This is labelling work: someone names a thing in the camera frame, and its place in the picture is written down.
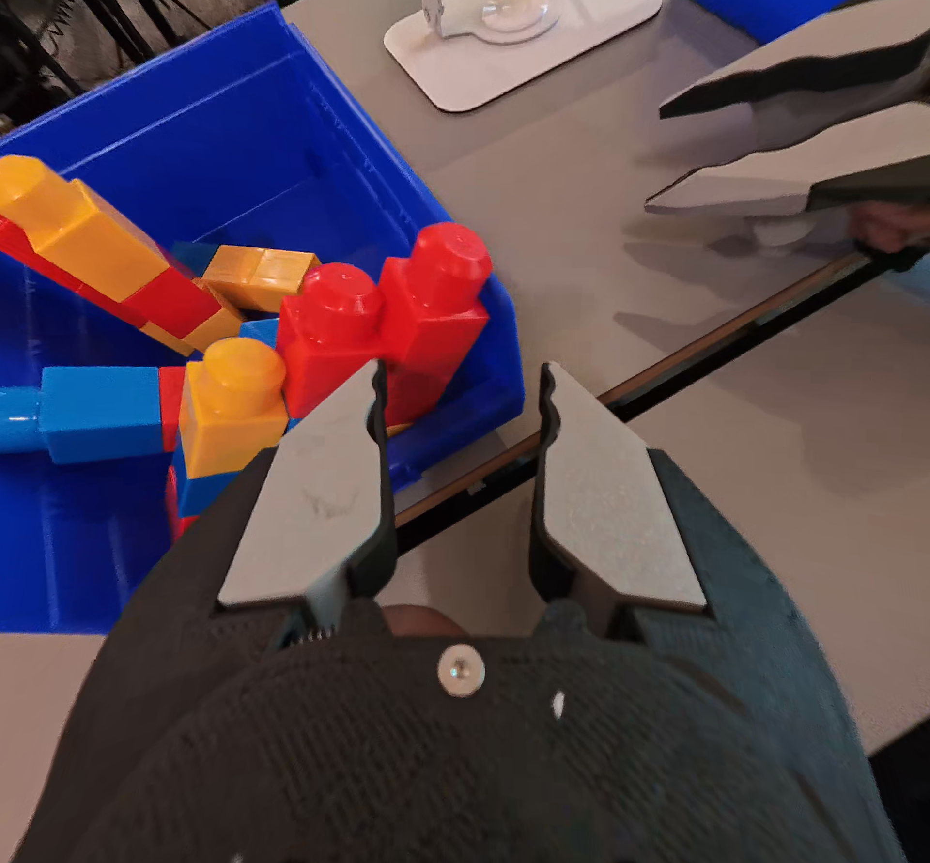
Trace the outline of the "black tripod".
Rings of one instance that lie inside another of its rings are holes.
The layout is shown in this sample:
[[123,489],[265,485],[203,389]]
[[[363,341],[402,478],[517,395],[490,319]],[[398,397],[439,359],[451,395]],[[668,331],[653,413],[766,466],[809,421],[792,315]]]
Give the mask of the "black tripod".
[[164,0],[2,0],[2,95],[63,102],[186,41]]

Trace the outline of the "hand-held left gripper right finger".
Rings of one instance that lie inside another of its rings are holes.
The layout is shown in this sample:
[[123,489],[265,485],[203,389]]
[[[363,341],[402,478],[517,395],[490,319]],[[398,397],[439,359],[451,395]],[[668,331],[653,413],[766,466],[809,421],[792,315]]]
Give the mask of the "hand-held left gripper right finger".
[[647,444],[558,363],[541,368],[529,575],[610,636],[632,606],[700,614],[707,598]]

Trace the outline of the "white document stand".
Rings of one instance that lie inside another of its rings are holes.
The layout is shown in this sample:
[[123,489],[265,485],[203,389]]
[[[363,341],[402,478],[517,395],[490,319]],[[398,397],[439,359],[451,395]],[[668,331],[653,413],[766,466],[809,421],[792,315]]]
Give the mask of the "white document stand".
[[420,0],[383,37],[431,104],[469,113],[651,20],[663,0]]

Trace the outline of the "person's right hand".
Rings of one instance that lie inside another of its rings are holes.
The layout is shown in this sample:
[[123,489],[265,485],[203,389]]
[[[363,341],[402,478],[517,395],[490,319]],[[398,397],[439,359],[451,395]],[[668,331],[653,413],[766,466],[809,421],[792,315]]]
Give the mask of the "person's right hand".
[[854,240],[877,252],[894,254],[929,237],[929,206],[868,202],[849,211]]

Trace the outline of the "yellow building block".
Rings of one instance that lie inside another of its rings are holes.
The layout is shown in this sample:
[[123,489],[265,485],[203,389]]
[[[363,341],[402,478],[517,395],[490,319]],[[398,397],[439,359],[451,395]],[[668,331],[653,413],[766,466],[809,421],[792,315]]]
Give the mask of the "yellow building block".
[[279,442],[290,420],[285,372],[271,346],[242,337],[221,339],[187,364],[179,434],[189,478],[238,472]]

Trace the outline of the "pile of colourful toy blocks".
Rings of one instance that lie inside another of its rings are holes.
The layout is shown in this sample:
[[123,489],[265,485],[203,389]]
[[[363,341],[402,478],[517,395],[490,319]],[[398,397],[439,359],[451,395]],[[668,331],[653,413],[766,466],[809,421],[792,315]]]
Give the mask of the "pile of colourful toy blocks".
[[[238,308],[261,304],[238,298],[257,290],[225,288],[231,278],[224,276],[193,275],[86,183],[64,179],[38,158],[2,157],[2,252],[185,358],[204,355],[222,339],[255,339],[240,334],[245,321]],[[277,295],[279,310],[321,266],[313,254],[236,246],[216,252],[227,255],[243,257],[233,265],[248,270],[237,282],[258,283],[267,270],[275,271],[268,280],[291,284],[264,291]],[[270,346],[275,350],[275,341]],[[187,500],[183,481],[238,473],[189,478],[185,472],[179,417],[186,366],[47,367],[37,389],[2,390],[2,413],[10,413],[2,451],[44,449],[63,465],[174,450],[167,499],[178,537],[206,507]]]

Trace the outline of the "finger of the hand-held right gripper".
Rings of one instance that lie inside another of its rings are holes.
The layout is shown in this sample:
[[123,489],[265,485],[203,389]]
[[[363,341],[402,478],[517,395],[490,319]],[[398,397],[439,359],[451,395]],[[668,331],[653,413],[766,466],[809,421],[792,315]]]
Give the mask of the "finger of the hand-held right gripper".
[[929,0],[858,0],[694,82],[663,120],[750,108],[759,151],[928,96]]
[[646,199],[645,210],[791,223],[868,202],[926,206],[928,192],[929,106],[900,103],[692,170]]

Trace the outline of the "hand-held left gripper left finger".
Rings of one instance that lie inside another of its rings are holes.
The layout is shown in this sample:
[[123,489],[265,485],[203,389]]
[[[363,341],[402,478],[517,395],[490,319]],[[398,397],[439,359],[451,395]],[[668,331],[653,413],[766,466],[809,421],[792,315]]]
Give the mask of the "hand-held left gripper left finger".
[[351,599],[384,588],[397,562],[386,403],[386,365],[370,360],[281,439],[220,605],[291,602],[337,627]]

